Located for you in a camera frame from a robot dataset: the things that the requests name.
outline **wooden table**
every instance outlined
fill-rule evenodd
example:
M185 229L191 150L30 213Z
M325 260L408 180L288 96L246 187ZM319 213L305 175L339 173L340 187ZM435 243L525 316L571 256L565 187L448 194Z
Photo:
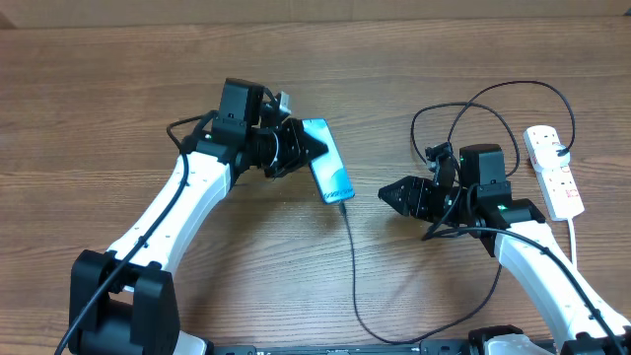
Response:
M348 203L359 307L377 333L402 339L454 320L486 296L497 261L471 238L421 243L427 223L398 216L380 187L430 174L412 154L421 107L538 79L577 116L572 170L587 211L576 219L579 266L631 317L631 19L417 21L177 26L0 32L0 353L49 354L67 326L70 267L105 250L145 210L175 163L166 125L216 108L226 77L292 95L298 117L326 117L357 196ZM521 139L570 121L550 91L503 88L479 100L522 148L514 197L547 215ZM456 108L418 122L422 146L444 142ZM456 147L508 135L487 112L458 124ZM551 223L568 250L567 226ZM309 169L242 176L207 218L176 276L183 329L218 344L377 343L351 303L348 240ZM474 319L440 334L511 323L548 338L512 275Z

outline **robotic arm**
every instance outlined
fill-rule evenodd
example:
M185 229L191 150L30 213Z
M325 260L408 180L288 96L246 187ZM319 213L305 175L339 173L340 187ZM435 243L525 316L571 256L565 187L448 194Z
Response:
M174 172L138 222L106 253L84 250L73 264L70 323L114 268L143 241L186 178L181 194L151 239L124 264L108 292L79 321L68 342L73 354L212 354L212 342L180 331L173 278L201 223L240 174L256 166L267 177L280 178L328 151L325 143L306 134L303 123L289 118L290 114L286 94L274 97L258 84L226 80L219 110L201 116L193 132L182 140L182 156ZM205 130L210 122L211 129ZM186 177L184 163L188 164ZM134 294L133 305L109 298L109 292L123 290Z
M379 198L404 216L411 215L434 223L444 222L452 227L466 225L462 230L479 239L489 254L497 257L522 284L550 329L561 354L617 352L610 342L610 334L605 333L559 265L541 249L511 236L511 232L524 236L555 255L613 334L624 335L627 344L631 341L629 320L614 311L572 266L534 204L528 199L513 200L511 183L505 177L504 155L498 145L479 144L461 148L460 168L454 162L449 143L428 148L426 155L430 170L435 173L433 179L405 177L380 189ZM460 187L454 187L456 172ZM436 234L438 237L442 235L441 232ZM515 332L512 326L503 327L505 331L499 333L497 328L490 329L475 330L469 334L469 340L477 343L480 354L494 353L493 347L489 347L489 340L494 336ZM519 349L514 349L515 352L508 352L507 346L518 346L516 344L506 341L495 349L499 348L499 353L529 353L522 344Z

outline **blue phone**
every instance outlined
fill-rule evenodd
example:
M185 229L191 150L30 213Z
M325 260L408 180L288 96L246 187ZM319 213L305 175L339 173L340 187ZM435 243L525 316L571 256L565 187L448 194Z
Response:
M328 152L310 162L315 183L324 203L335 203L355 196L351 179L346 173L342 157L340 157L331 131L324 118L304 119L305 133L325 143Z

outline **white cable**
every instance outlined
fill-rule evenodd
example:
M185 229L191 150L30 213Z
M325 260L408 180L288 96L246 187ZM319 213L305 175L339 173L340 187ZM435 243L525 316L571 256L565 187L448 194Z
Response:
M578 256L576 254L576 235L574 232L574 221L572 218L568 218L568 228L570 229L570 256L574 268L579 268Z

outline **white power strip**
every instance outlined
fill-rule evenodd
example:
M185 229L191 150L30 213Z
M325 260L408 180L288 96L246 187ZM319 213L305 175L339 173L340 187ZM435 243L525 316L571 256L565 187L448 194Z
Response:
M568 221L572 262L577 265L576 237L572 218L583 213L585 206L570 171L570 154L558 156L561 145L556 129L537 125L524 132L530 161L539 180L545 205L553 221Z

